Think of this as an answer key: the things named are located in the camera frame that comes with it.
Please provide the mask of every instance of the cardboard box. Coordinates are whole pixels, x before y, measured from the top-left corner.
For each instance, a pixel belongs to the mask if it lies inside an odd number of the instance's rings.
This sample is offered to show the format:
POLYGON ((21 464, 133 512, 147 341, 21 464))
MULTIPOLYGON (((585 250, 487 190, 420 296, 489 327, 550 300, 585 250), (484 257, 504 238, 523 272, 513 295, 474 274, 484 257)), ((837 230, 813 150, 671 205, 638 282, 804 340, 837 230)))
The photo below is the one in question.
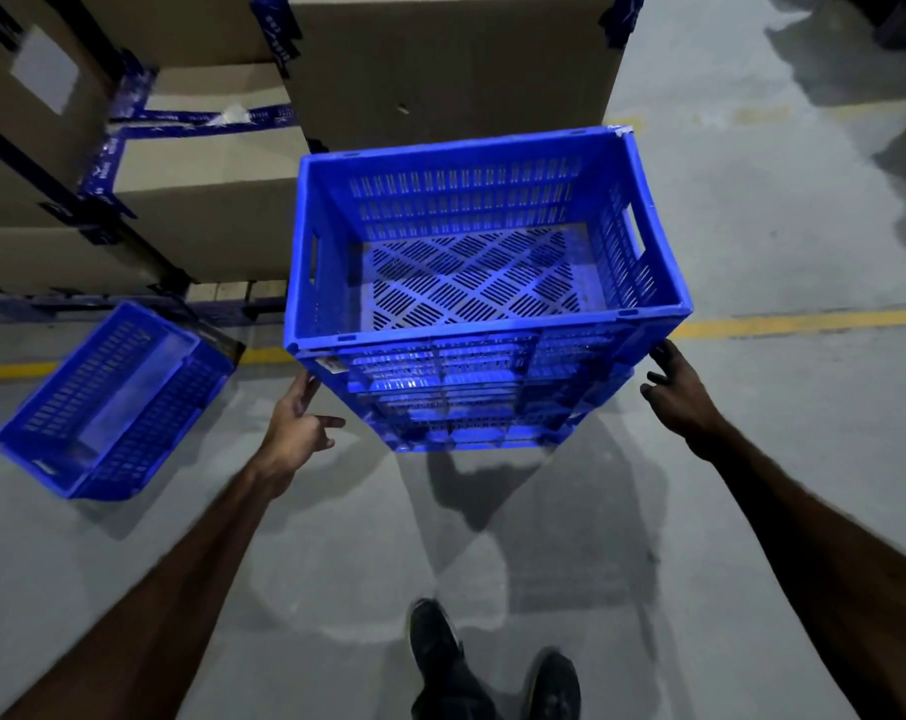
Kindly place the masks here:
MULTIPOLYGON (((46 2, 0 7, 0 135, 75 191, 103 139, 110 84, 46 2)), ((0 225, 53 224, 37 206, 47 199, 0 160, 0 225)))
POLYGON ((81 0, 119 48, 147 65, 270 60, 249 0, 81 0))
POLYGON ((53 290, 138 296, 160 272, 126 244, 94 246, 72 227, 0 227, 0 289, 36 296, 53 290))
POLYGON ((171 76, 185 87, 177 92, 164 87, 152 100, 194 111, 234 99, 282 101, 285 117, 225 125, 123 126, 82 188, 123 212, 144 240, 200 282, 289 277, 297 175, 309 150, 276 67, 250 68, 269 71, 271 87, 263 87, 262 70, 243 77, 220 69, 222 78, 215 71, 171 76), (221 81, 216 95, 198 83, 216 80, 221 81))
POLYGON ((197 124, 238 109, 253 117, 290 107, 275 63, 165 68, 128 75, 117 94, 113 121, 197 124))
POLYGON ((343 151, 601 124, 642 0, 288 3, 298 29, 257 15, 303 131, 343 151))

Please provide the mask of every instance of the gray floor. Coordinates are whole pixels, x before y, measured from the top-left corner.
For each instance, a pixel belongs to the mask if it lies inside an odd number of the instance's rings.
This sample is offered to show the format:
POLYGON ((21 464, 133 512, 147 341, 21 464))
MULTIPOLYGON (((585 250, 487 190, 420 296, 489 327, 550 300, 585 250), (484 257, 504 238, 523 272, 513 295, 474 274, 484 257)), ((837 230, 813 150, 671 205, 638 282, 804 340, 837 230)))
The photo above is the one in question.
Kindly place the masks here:
MULTIPOLYGON (((906 55, 842 3, 795 2, 647 0, 610 105, 642 122, 699 318, 906 303, 906 55)), ((0 359, 86 330, 0 326, 0 359)), ((906 328, 683 346, 748 435, 906 549, 906 328)), ((58 501, 0 457, 0 710, 205 508, 290 375, 242 371, 119 508, 58 501)), ((34 386, 0 384, 0 421, 34 386)), ((316 408, 349 416, 328 392, 316 408)), ((434 592, 507 718, 548 644, 586 718, 854 717, 733 499, 636 382, 552 456, 397 456, 352 421, 270 508, 183 716, 406 717, 403 618, 434 592)))

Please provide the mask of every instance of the foot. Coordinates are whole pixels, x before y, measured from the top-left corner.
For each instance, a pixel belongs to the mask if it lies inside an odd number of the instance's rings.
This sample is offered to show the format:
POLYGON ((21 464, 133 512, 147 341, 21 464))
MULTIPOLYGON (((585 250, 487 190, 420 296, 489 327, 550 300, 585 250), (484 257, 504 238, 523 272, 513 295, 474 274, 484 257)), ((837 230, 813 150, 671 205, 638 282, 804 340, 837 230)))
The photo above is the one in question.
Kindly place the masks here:
POLYGON ((555 649, 539 660, 524 720, 580 720, 580 681, 573 662, 555 649))
POLYGON ((436 599, 419 599, 410 609, 410 649, 423 682, 440 677, 463 656, 449 617, 436 599))

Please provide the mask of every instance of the left hand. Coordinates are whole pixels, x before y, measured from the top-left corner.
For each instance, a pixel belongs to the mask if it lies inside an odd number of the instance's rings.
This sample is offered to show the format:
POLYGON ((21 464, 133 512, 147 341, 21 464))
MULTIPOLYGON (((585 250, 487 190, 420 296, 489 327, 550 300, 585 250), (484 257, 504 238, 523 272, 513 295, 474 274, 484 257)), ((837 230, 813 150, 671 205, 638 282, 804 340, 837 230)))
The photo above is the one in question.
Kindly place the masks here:
POLYGON ((303 371, 292 382, 290 390, 276 402, 263 444, 249 464, 258 474, 274 483, 273 497, 282 496, 290 487, 297 470, 314 452, 333 447, 328 428, 344 427, 339 416, 317 416, 306 410, 320 389, 320 379, 303 371))

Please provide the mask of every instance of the yellow floor line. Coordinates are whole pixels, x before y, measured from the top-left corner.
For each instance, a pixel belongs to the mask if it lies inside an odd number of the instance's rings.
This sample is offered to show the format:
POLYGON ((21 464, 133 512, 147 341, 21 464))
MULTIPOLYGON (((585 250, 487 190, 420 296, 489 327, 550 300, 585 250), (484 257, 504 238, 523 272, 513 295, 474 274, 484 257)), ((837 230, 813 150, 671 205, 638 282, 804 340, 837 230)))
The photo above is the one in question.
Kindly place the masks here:
MULTIPOLYGON (((722 340, 891 326, 906 326, 906 308, 694 320, 679 326, 673 338, 682 341, 722 340)), ((293 357, 279 347, 250 348, 243 354, 240 364, 288 364, 292 361, 293 357)), ((0 363, 0 381, 39 378, 50 375, 56 367, 56 362, 0 363)))

